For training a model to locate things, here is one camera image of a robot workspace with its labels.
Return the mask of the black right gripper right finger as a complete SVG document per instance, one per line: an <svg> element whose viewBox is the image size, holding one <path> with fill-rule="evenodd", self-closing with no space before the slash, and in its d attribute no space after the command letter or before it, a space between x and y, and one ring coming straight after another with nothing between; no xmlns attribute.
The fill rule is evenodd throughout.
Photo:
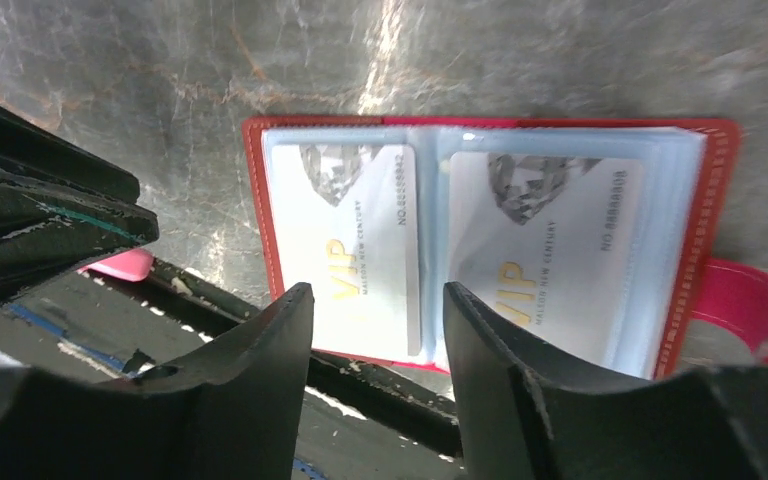
<svg viewBox="0 0 768 480"><path fill-rule="evenodd" d="M472 479L768 479L768 367L660 381L577 358L443 288L444 334Z"/></svg>

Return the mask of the red leather card holder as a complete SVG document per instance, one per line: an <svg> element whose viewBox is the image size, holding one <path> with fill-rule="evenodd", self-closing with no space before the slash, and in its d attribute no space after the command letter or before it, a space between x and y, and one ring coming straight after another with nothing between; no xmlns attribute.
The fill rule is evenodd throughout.
<svg viewBox="0 0 768 480"><path fill-rule="evenodd" d="M721 118L256 116L269 289L313 287L315 349L447 371L443 286L636 377L688 324L768 363L768 275L711 257L741 141Z"/></svg>

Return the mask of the silver VIP card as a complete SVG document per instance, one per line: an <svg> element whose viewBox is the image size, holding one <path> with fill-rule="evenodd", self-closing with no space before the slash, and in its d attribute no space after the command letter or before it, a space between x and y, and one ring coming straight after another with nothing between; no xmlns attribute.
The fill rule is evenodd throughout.
<svg viewBox="0 0 768 480"><path fill-rule="evenodd" d="M385 360L422 352L415 176L406 144L271 149L282 276L313 287L315 348Z"/></svg>
<svg viewBox="0 0 768 480"><path fill-rule="evenodd" d="M644 180L631 158L454 154L449 279L514 325L608 365Z"/></svg>

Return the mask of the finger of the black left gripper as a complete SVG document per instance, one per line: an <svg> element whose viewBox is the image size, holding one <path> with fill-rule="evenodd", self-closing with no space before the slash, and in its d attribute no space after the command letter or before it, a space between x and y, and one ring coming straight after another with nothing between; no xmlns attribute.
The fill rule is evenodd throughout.
<svg viewBox="0 0 768 480"><path fill-rule="evenodd" d="M128 203L140 195L139 181L128 171L1 106L0 155Z"/></svg>
<svg viewBox="0 0 768 480"><path fill-rule="evenodd" d="M155 214L129 201L0 170L0 307L158 237Z"/></svg>

